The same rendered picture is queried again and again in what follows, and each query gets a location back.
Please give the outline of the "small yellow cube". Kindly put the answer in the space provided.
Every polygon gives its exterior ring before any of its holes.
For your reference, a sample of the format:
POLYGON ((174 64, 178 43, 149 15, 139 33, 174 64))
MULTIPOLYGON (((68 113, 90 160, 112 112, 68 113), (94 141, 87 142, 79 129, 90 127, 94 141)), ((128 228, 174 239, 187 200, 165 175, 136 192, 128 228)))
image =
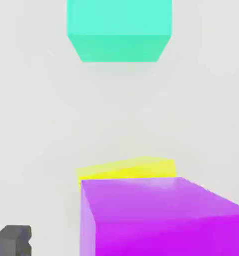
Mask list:
POLYGON ((169 158, 141 156, 103 164, 79 167, 77 181, 176 177, 175 161, 169 158))

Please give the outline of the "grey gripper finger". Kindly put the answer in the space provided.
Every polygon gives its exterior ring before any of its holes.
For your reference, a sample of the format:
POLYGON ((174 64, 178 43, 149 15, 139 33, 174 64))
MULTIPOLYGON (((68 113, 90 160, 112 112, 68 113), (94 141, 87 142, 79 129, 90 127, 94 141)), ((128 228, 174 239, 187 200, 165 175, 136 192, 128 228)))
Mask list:
POLYGON ((0 256, 32 256, 30 225, 6 225, 0 230, 0 256))

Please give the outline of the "large purple box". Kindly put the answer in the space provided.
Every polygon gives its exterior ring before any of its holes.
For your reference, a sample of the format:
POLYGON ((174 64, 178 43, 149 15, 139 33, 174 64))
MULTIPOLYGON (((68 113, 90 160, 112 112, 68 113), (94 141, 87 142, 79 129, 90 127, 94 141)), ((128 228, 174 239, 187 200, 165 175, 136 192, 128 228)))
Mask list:
POLYGON ((81 181, 79 256, 239 256, 239 205, 182 177, 81 181))

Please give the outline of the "large turquoise box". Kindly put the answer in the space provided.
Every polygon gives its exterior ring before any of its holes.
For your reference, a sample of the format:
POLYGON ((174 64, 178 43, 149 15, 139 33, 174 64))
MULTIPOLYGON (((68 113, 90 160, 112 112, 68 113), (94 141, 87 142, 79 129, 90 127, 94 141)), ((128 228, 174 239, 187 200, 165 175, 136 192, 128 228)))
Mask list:
POLYGON ((67 0, 67 36, 83 62, 156 62, 172 35, 172 0, 67 0))

